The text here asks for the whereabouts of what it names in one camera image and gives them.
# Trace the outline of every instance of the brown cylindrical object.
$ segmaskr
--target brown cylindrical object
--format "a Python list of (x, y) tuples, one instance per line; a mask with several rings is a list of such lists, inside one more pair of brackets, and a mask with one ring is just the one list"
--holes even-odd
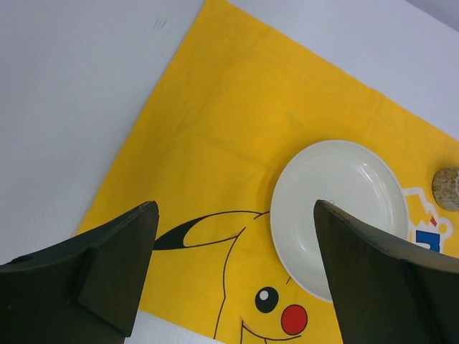
[(433, 177), (432, 192), (444, 210), (459, 211), (459, 168), (446, 168)]

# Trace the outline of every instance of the cartoon eye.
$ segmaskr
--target cartoon eye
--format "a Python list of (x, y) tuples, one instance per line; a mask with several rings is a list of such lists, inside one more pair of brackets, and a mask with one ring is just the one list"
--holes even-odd
[(261, 313), (272, 312), (279, 302), (279, 294), (272, 287), (264, 287), (255, 296), (255, 306)]

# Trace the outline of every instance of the red circle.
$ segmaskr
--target red circle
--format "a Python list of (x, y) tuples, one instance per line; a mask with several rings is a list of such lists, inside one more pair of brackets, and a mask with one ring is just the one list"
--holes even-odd
[(308, 313), (300, 305), (290, 305), (284, 309), (280, 324), (288, 335), (297, 335), (306, 328)]

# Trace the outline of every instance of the white table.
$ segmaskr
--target white table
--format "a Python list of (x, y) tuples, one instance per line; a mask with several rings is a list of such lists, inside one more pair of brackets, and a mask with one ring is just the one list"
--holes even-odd
[[(402, 0), (232, 2), (459, 139), (451, 28)], [(0, 264), (75, 232), (201, 4), (0, 5)], [(212, 340), (140, 312), (127, 343)]]

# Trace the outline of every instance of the yellow cloth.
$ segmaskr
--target yellow cloth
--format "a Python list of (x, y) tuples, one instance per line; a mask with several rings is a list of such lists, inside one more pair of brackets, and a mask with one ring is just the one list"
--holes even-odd
[[(332, 305), (289, 279), (262, 214), (287, 162), (327, 139), (384, 159), (406, 188), (410, 239), (429, 232), (459, 256), (459, 215), (430, 191), (438, 169), (459, 165), (459, 143), (223, 0), (204, 5), (80, 231), (150, 199), (160, 240), (240, 211), (163, 237), (176, 249), (153, 252), (141, 309), (226, 343), (340, 343)], [(289, 305), (300, 307), (284, 323)]]

